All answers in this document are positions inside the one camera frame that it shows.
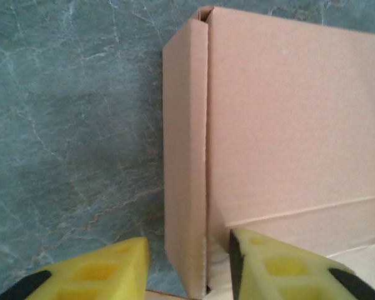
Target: cardboard box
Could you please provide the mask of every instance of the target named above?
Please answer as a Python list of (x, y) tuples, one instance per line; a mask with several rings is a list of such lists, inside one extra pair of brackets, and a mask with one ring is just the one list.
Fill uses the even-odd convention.
[(375, 35), (205, 7), (163, 59), (166, 252), (189, 297), (238, 226), (375, 287)]

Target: box flap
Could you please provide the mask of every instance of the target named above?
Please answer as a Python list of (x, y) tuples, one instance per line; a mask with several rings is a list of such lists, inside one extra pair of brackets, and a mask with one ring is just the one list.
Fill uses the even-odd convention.
[[(375, 218), (375, 35), (218, 7), (207, 22), (210, 225), (216, 213), (226, 226), (260, 228), (311, 211), (312, 237), (333, 237), (342, 222), (322, 211), (356, 203), (339, 232), (375, 234), (354, 217)], [(303, 238), (284, 224), (285, 240)], [(350, 249), (342, 238), (325, 254)]]
[(163, 49), (165, 247), (190, 298), (206, 294), (208, 25), (189, 20)]

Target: yellow foam pad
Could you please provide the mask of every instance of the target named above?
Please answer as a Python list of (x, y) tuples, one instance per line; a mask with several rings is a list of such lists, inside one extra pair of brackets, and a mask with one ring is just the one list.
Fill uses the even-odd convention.
[(135, 237), (37, 270), (52, 276), (27, 300), (143, 300), (148, 241)]
[(354, 274), (343, 264), (247, 229), (233, 229), (232, 243), (238, 244), (242, 258), (231, 265), (232, 276), (240, 280), (235, 293), (239, 300), (356, 299), (328, 271)]

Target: cardboard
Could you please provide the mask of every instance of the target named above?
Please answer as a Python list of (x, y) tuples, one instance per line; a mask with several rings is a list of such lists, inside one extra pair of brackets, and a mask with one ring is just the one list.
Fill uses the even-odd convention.
[(233, 227), (375, 287), (375, 35), (207, 7), (163, 58), (166, 251), (188, 296)]
[(146, 290), (144, 300), (187, 300), (186, 298), (177, 297), (163, 292)]

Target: marble surface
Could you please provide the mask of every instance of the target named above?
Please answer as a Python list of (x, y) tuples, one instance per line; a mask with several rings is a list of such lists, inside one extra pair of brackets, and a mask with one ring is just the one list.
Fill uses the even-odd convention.
[[(229, 0), (375, 33), (375, 0)], [(133, 236), (164, 254), (161, 48), (204, 0), (0, 0), (0, 292)]]

